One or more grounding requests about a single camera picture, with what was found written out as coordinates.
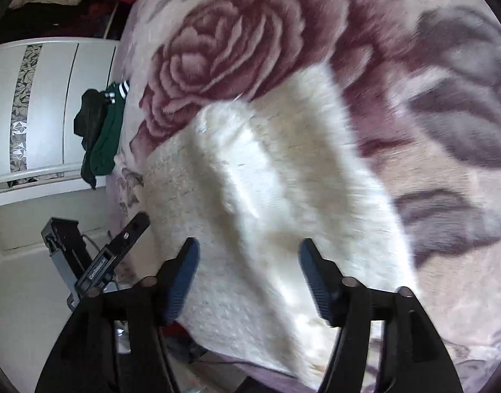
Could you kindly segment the white fluffy garment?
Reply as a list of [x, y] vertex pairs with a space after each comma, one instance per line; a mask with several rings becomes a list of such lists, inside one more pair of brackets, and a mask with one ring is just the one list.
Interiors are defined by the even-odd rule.
[[189, 237], [201, 258], [180, 323], [199, 345], [318, 388], [335, 331], [316, 311], [298, 262], [312, 239], [369, 288], [415, 288], [400, 218], [360, 158], [328, 66], [290, 76], [253, 102], [220, 101], [146, 161], [157, 248]]

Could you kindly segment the dark green garment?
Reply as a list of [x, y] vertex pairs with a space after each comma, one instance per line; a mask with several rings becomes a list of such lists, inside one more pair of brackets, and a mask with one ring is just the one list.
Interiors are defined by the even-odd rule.
[[97, 187], [97, 177], [110, 174], [114, 167], [122, 130], [123, 112], [126, 98], [130, 90], [128, 81], [111, 83], [103, 90], [108, 97], [107, 117], [101, 133], [92, 148], [84, 151], [81, 177], [92, 188]]

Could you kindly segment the white wardrobe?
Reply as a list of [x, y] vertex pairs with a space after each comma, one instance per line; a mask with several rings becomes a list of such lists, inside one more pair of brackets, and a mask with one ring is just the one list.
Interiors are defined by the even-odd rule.
[[117, 43], [53, 37], [0, 45], [0, 263], [44, 250], [52, 217], [107, 235], [105, 180], [80, 177], [73, 120], [88, 89], [109, 84]]

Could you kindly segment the black garment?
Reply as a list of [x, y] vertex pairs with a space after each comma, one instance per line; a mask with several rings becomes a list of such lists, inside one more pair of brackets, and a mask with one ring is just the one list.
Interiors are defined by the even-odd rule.
[[107, 117], [108, 97], [104, 91], [86, 90], [73, 122], [73, 132], [82, 139], [84, 151], [92, 150]]

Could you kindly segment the floral rose blanket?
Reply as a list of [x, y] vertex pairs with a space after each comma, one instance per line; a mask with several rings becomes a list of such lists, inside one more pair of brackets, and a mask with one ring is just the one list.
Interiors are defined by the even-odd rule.
[[107, 183], [147, 211], [136, 277], [185, 239], [179, 323], [282, 392], [312, 392], [336, 331], [298, 262], [312, 239], [369, 288], [411, 288], [467, 392], [501, 364], [501, 24], [485, 0], [138, 0]]

